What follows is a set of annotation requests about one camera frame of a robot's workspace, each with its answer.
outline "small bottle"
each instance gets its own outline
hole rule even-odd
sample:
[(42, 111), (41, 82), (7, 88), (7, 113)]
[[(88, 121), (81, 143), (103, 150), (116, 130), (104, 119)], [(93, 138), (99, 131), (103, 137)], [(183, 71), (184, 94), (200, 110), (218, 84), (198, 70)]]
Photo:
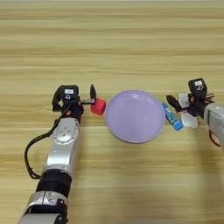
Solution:
[(162, 106), (164, 108), (166, 120), (169, 121), (169, 123), (172, 125), (172, 127), (175, 130), (182, 130), (183, 129), (182, 122), (175, 116), (174, 113), (172, 113), (172, 111), (169, 109), (168, 105), (165, 102), (163, 102)]

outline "purple plate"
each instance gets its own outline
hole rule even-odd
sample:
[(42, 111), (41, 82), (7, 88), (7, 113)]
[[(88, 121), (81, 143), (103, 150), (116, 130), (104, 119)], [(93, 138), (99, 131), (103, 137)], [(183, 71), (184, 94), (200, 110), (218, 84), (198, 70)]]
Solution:
[(110, 100), (105, 119), (116, 137), (130, 143), (143, 143), (161, 132), (165, 112), (161, 102), (152, 94), (127, 90)]

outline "wood grain surface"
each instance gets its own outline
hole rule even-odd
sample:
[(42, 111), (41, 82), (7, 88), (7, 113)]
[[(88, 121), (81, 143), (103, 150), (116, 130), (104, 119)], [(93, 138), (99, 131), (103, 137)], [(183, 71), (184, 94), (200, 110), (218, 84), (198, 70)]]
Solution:
[[(224, 102), (224, 3), (0, 3), (0, 223), (17, 223), (37, 181), (24, 148), (58, 115), (61, 84), (109, 100), (125, 89), (188, 92), (204, 77)], [(70, 194), (77, 224), (222, 224), (224, 156), (207, 126), (124, 143), (86, 108)], [(51, 140), (33, 147), (41, 172)]]

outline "red cube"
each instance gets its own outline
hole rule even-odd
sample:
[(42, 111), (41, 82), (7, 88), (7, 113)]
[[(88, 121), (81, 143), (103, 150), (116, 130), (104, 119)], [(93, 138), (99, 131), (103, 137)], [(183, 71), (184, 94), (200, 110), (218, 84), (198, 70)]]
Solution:
[(95, 104), (90, 106), (92, 113), (102, 116), (106, 108), (106, 104), (106, 101), (103, 99), (96, 98)]

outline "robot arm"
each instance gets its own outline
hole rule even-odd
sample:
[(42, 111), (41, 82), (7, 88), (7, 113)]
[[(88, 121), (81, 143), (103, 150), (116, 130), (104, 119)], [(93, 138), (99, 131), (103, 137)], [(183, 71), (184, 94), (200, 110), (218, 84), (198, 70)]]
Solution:
[(95, 104), (96, 93), (92, 85), (91, 99), (80, 100), (77, 86), (61, 86), (52, 100), (52, 110), (61, 112), (59, 120), (49, 132), (53, 143), (42, 175), (29, 166), (25, 155), (27, 171), (33, 179), (40, 179), (36, 192), (29, 202), (18, 224), (67, 224), (67, 198), (72, 183), (74, 162), (79, 149), (82, 104)]
[(167, 101), (177, 112), (188, 112), (192, 116), (200, 116), (208, 125), (210, 132), (214, 133), (224, 150), (224, 105), (212, 101), (212, 94), (207, 94), (207, 85), (202, 78), (190, 80), (188, 83), (191, 93), (188, 95), (189, 108), (181, 108), (179, 102), (171, 95)]
[(224, 150), (224, 105), (210, 103), (206, 106), (204, 120), (209, 129), (218, 137)]

